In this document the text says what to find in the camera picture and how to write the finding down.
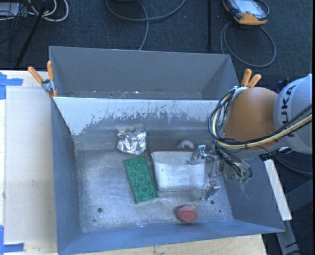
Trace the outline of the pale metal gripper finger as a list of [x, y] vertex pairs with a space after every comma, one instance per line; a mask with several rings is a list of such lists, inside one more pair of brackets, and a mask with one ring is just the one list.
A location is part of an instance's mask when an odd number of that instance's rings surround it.
[[206, 146], [199, 145], [197, 149], [191, 154], [191, 157], [188, 158], [187, 164], [190, 165], [197, 165], [197, 164], [204, 164], [206, 161]]
[[214, 179], [210, 178], [206, 180], [201, 189], [200, 200], [202, 201], [209, 200], [210, 197], [214, 195], [220, 188], [221, 186], [218, 185]]

